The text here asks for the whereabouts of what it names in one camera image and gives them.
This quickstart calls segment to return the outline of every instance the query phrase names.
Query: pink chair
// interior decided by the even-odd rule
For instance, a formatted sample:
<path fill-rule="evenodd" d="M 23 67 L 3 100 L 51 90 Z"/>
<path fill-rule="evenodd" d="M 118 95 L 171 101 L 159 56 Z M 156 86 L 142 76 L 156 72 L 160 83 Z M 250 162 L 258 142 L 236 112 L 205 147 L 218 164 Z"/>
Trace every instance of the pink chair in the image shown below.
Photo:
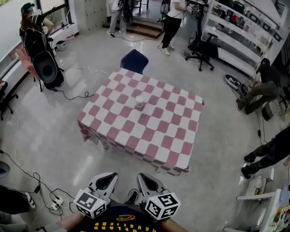
<path fill-rule="evenodd" d="M 41 79 L 40 77 L 37 75 L 34 67 L 33 67 L 33 64 L 29 58 L 29 56 L 27 55 L 27 52 L 26 50 L 24 49 L 23 46 L 20 46 L 19 48 L 17 48 L 15 50 L 15 52 L 17 53 L 18 57 L 19 57 L 19 60 L 22 64 L 22 66 L 31 74 L 33 75 L 33 80 L 35 82 L 35 79 L 39 80 L 39 83 L 40 83 L 40 90 L 42 92 L 42 85 L 41 85 Z"/>

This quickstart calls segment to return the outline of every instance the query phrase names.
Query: person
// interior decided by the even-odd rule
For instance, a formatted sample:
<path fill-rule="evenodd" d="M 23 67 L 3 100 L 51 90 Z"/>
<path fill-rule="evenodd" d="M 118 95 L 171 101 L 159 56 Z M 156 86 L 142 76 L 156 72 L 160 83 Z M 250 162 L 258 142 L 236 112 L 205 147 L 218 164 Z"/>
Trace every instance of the person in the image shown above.
<path fill-rule="evenodd" d="M 174 50 L 174 48 L 170 46 L 170 42 L 179 30 L 186 10 L 186 0 L 171 0 L 170 11 L 164 21 L 165 34 L 162 40 L 161 49 L 161 52 L 166 56 L 170 55 L 169 50 Z"/>
<path fill-rule="evenodd" d="M 171 219 L 155 223 L 150 217 L 145 216 L 139 205 L 135 202 L 139 192 L 131 190 L 128 200 L 124 204 L 116 203 L 108 205 L 106 211 L 94 219 L 84 217 L 81 213 L 75 213 L 56 224 L 41 228 L 43 232 L 54 231 L 148 231 L 148 232 L 187 232 Z"/>
<path fill-rule="evenodd" d="M 46 38 L 49 37 L 49 35 L 51 34 L 51 32 L 54 29 L 54 24 L 50 20 L 48 20 L 45 16 L 43 16 L 41 14 L 36 15 L 35 21 L 33 22 L 33 17 L 34 17 L 33 7 L 34 6 L 35 6 L 35 4 L 28 2 L 28 3 L 24 4 L 24 6 L 22 6 L 20 9 L 22 19 L 20 22 L 21 27 L 19 29 L 19 36 L 21 37 L 23 43 L 24 43 L 25 36 L 26 36 L 26 30 L 28 28 L 35 29 L 44 35 L 45 32 L 43 30 L 43 26 L 47 27 Z M 47 50 L 47 52 L 50 53 L 50 55 L 52 56 L 52 58 L 54 60 L 54 63 L 55 63 L 56 68 L 57 68 L 57 75 L 56 75 L 56 78 L 53 82 L 44 83 L 44 85 L 47 89 L 53 89 L 55 87 L 60 87 L 63 85 L 64 78 L 63 78 L 63 75 L 61 73 L 61 71 L 63 71 L 63 70 L 59 68 L 57 62 L 55 61 L 55 55 L 53 53 L 51 46 L 49 45 L 49 42 L 46 42 L 46 50 Z"/>
<path fill-rule="evenodd" d="M 256 157 L 262 157 L 261 160 L 254 162 L 242 168 L 242 173 L 246 179 L 250 179 L 251 174 L 280 162 L 285 157 L 284 166 L 290 164 L 290 125 L 276 135 L 270 142 L 261 145 L 255 151 L 244 157 L 247 162 L 253 163 Z"/>
<path fill-rule="evenodd" d="M 115 29 L 116 29 L 116 23 L 117 23 L 117 19 L 120 18 L 120 31 L 119 33 L 122 34 L 127 34 L 127 25 L 124 21 L 124 18 L 122 17 L 122 7 L 120 7 L 120 0 L 110 0 L 110 2 L 112 3 L 110 5 L 111 8 L 111 25 L 110 28 L 108 30 L 108 34 L 114 34 L 115 33 Z"/>
<path fill-rule="evenodd" d="M 261 65 L 254 78 L 252 89 L 242 99 L 236 100 L 238 110 L 245 108 L 247 114 L 253 113 L 266 102 L 271 102 L 277 98 L 280 92 L 280 76 L 278 70 L 270 65 L 267 58 L 262 59 Z M 252 99 L 262 95 L 260 99 L 249 104 Z"/>

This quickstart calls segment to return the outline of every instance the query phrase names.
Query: white shelf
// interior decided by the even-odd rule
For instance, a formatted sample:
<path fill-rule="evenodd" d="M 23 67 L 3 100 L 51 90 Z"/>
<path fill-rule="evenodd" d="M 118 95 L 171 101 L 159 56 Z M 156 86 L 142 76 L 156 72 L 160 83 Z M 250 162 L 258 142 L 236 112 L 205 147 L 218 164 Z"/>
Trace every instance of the white shelf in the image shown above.
<path fill-rule="evenodd" d="M 258 41 L 258 39 L 256 38 L 256 36 L 254 36 L 253 34 L 251 33 L 248 33 L 242 29 L 240 29 L 238 26 L 232 24 L 231 22 L 228 22 L 222 18 L 220 18 L 219 16 L 217 15 L 214 15 L 214 14 L 210 14 L 209 15 L 209 19 L 219 23 L 219 24 L 222 24 L 230 29 L 232 29 L 233 31 L 237 32 L 238 34 L 242 35 L 243 37 L 245 37 L 246 39 L 248 39 L 249 41 L 253 42 L 255 45 L 257 45 L 258 47 L 260 47 L 260 49 L 263 51 L 263 52 L 266 52 L 267 50 L 267 46 L 264 45 L 262 42 Z"/>
<path fill-rule="evenodd" d="M 221 60 L 233 65 L 234 67 L 238 68 L 239 70 L 241 70 L 245 74 L 247 74 L 251 77 L 256 75 L 256 71 L 251 65 L 247 64 L 245 61 L 241 60 L 240 58 L 233 55 L 232 53 L 230 53 L 222 48 L 218 48 L 218 54 L 219 54 L 219 58 Z"/>
<path fill-rule="evenodd" d="M 230 37 L 229 35 L 217 30 L 215 27 L 211 27 L 207 25 L 205 28 L 205 31 L 217 35 L 218 38 L 222 40 L 224 43 L 236 48 L 238 51 L 246 55 L 248 58 L 250 58 L 254 62 L 256 63 L 261 62 L 261 57 L 259 57 L 256 53 L 254 53 L 249 48 L 247 48 L 246 46 L 244 46 L 242 43 L 238 42 L 234 38 Z"/>
<path fill-rule="evenodd" d="M 219 5 L 220 7 L 224 8 L 224 9 L 227 9 L 227 10 L 230 10 L 232 11 L 233 13 L 235 13 L 238 17 L 242 17 L 245 21 L 249 21 L 249 23 L 251 23 L 252 25 L 254 25 L 255 27 L 259 28 L 260 30 L 262 30 L 262 33 L 266 36 L 266 37 L 270 37 L 271 39 L 273 38 L 272 35 L 269 34 L 269 32 L 265 31 L 262 27 L 260 27 L 257 23 L 253 22 L 252 20 L 250 20 L 248 17 L 246 17 L 245 15 L 237 12 L 236 10 L 220 3 L 220 2 L 217 2 L 217 1 L 214 1 L 214 5 Z"/>

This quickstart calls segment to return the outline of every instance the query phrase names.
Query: shelving unit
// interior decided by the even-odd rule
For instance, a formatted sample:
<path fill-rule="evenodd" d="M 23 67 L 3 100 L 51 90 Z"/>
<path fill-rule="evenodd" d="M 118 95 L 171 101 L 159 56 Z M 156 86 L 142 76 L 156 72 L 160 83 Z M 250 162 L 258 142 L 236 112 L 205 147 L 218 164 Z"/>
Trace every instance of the shelving unit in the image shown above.
<path fill-rule="evenodd" d="M 213 41 L 221 47 L 219 58 L 253 77 L 262 58 L 280 44 L 267 31 L 277 32 L 278 26 L 248 0 L 230 1 L 211 1 L 203 25 L 203 39 L 206 40 L 207 33 L 217 35 Z"/>

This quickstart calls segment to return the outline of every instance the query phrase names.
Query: navy blue chair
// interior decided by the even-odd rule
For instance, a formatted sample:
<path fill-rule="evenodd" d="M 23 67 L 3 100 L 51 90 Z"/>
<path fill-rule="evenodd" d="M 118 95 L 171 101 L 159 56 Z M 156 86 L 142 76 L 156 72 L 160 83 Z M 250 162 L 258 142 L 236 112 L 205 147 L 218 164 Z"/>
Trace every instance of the navy blue chair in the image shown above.
<path fill-rule="evenodd" d="M 143 70 L 148 64 L 149 60 L 142 53 L 133 49 L 125 55 L 121 62 L 120 67 L 128 71 L 139 73 L 143 75 Z"/>

